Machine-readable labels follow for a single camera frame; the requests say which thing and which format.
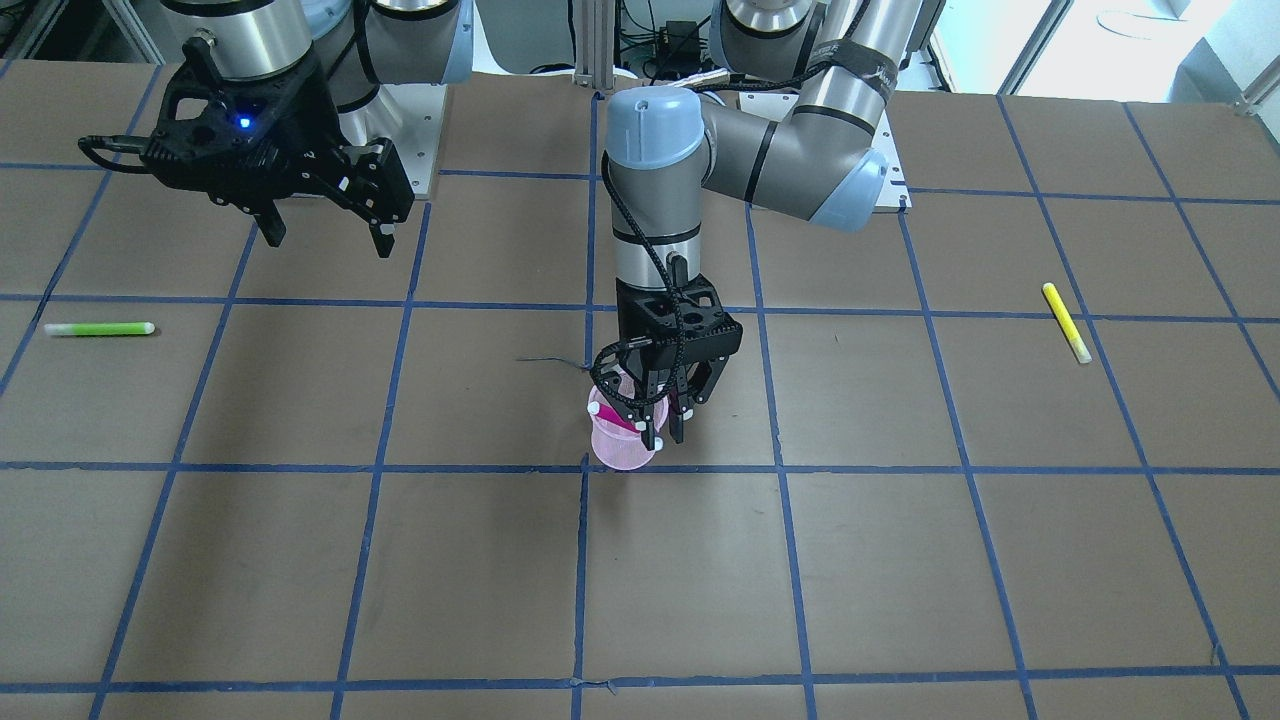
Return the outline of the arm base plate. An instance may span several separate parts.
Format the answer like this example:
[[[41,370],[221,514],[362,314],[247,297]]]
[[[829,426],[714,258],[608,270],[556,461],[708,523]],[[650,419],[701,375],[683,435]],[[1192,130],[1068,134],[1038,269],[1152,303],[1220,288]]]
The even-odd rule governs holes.
[[[872,147],[882,156],[884,179],[876,200],[876,214],[909,210],[913,206],[908,179],[902,170],[890,114],[883,114],[876,127]]]
[[[415,197],[433,196],[449,88],[444,85],[383,85],[364,106],[339,114],[346,137],[357,145],[392,140]]]

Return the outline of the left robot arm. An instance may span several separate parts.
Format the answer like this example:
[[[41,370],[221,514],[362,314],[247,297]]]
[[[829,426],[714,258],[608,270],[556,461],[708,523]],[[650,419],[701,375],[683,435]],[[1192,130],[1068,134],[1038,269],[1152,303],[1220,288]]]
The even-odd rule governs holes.
[[[742,327],[701,272],[701,192],[844,232],[867,224],[890,164],[873,142],[920,1],[718,1],[709,49],[739,82],[652,85],[607,106],[620,338],[590,375],[654,451],[684,441]]]

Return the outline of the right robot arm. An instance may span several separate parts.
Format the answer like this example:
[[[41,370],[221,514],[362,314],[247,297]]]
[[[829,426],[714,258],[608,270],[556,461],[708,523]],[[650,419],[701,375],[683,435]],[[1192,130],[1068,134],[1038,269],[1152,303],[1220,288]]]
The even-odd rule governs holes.
[[[355,214],[380,258],[413,205],[403,128],[369,123],[393,85],[465,82],[471,1],[165,1],[183,61],[141,170],[251,217],[271,246],[276,202],[323,197]]]

